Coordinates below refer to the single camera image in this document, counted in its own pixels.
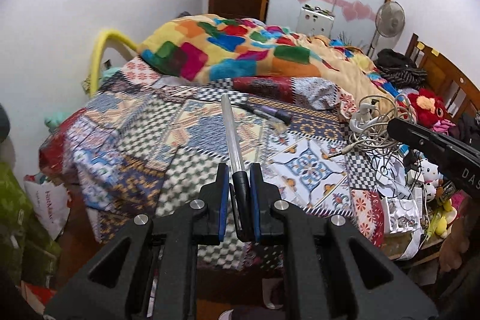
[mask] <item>silver screw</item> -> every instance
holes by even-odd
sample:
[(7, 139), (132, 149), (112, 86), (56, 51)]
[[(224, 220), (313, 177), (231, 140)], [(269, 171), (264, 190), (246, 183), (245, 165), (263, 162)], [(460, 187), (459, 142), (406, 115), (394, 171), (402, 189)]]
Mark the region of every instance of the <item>silver screw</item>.
[(273, 206), (278, 210), (287, 210), (289, 208), (289, 203), (287, 201), (275, 201)]
[(148, 216), (146, 214), (139, 214), (133, 219), (134, 223), (137, 225), (145, 225), (148, 222)]
[(345, 224), (345, 217), (335, 215), (335, 216), (332, 216), (330, 221), (332, 222), (332, 224), (336, 226), (342, 226)]
[(203, 209), (204, 206), (205, 206), (205, 202), (202, 201), (201, 199), (194, 199), (193, 201), (190, 202), (190, 207), (195, 210)]

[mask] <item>red patch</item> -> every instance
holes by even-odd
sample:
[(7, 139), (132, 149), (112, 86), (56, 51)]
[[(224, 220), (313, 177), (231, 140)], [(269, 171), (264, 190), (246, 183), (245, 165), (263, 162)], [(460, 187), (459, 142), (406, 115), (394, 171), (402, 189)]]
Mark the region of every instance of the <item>red patch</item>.
[(226, 35), (234, 35), (236, 37), (244, 37), (248, 30), (242, 26), (227, 26), (222, 31)]
[(287, 37), (280, 37), (277, 39), (277, 43), (279, 45), (289, 45), (289, 46), (296, 46), (290, 39)]

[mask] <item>headboard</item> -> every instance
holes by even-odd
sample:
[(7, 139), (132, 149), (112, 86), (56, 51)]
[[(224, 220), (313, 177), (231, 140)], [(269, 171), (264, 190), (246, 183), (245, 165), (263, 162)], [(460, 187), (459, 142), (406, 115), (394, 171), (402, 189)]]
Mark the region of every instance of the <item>headboard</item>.
[(448, 58), (419, 41), (417, 34), (412, 35), (405, 55), (416, 62), (421, 58), (418, 67), (428, 72), (426, 88), (443, 98), (454, 123), (464, 112), (475, 117), (480, 109), (480, 91)]

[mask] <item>colorful blanket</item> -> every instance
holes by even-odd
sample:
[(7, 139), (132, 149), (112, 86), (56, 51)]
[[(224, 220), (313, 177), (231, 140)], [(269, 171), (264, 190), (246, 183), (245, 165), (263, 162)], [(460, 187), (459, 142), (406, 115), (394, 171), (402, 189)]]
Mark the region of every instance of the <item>colorful blanket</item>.
[[(321, 78), (227, 78), (209, 86), (184, 84), (183, 79), (162, 76), (135, 58), (40, 148), (44, 173), (80, 182), (97, 240), (107, 242), (139, 213), (162, 216), (173, 212), (214, 180), (219, 162), (229, 164), (219, 104), (227, 93), (240, 123), (239, 144), (247, 166), (260, 162), (264, 177), (279, 187), (284, 199), (318, 216), (341, 214), (354, 223), (361, 221), (359, 229), (372, 242), (381, 242), (383, 216), (375, 206), (375, 173), (368, 173), (361, 155), (335, 161), (348, 173), (349, 181), (326, 193), (322, 193), (324, 186), (312, 188), (325, 198), (315, 205), (302, 203), (295, 190), (286, 190), (304, 180), (303, 171), (292, 171), (283, 178), (269, 167), (268, 159), (285, 150), (301, 155), (306, 140), (310, 148), (344, 147), (344, 126), (333, 107), (341, 99), (353, 104), (350, 95), (340, 97), (340, 89)], [(235, 107), (239, 102), (289, 112), (293, 118), (288, 132), (276, 134), (264, 119)], [(368, 196), (357, 201), (351, 188), (364, 190)], [(268, 267), (278, 265), (279, 254), (279, 249), (265, 251), (240, 242), (231, 215), (224, 243), (199, 248), (201, 264), (224, 269), (241, 269), (261, 259)]]
[(176, 19), (140, 44), (138, 53), (159, 72), (200, 84), (236, 77), (314, 77), (332, 81), (355, 101), (396, 94), (360, 50), (254, 19)]

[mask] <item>wooden floor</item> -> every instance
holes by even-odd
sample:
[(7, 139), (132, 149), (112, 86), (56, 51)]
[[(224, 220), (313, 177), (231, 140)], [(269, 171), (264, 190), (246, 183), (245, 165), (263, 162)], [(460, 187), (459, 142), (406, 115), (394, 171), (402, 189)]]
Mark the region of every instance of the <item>wooden floor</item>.
[[(58, 288), (101, 248), (93, 236), (78, 188), (69, 190), (73, 202), (65, 231), (59, 238), (62, 254), (57, 272)], [(198, 320), (217, 320), (224, 311), (239, 305), (263, 306), (262, 276), (258, 271), (198, 270)]]

